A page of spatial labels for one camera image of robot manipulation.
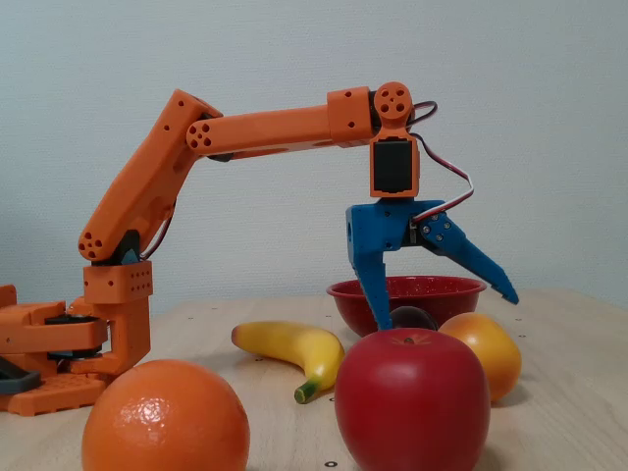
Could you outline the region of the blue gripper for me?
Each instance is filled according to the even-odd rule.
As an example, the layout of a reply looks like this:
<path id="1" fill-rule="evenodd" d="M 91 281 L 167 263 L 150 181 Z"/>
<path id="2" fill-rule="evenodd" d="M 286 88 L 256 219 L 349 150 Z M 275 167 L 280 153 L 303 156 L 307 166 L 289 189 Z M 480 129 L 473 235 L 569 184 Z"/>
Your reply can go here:
<path id="1" fill-rule="evenodd" d="M 446 213 L 419 221 L 416 236 L 411 238 L 410 220 L 443 203 L 442 200 L 379 199 L 346 210 L 349 263 L 379 331 L 393 327 L 383 253 L 406 246 L 422 246 L 448 258 L 490 285 L 509 303 L 519 303 L 514 286 L 500 265 L 473 244 Z"/>

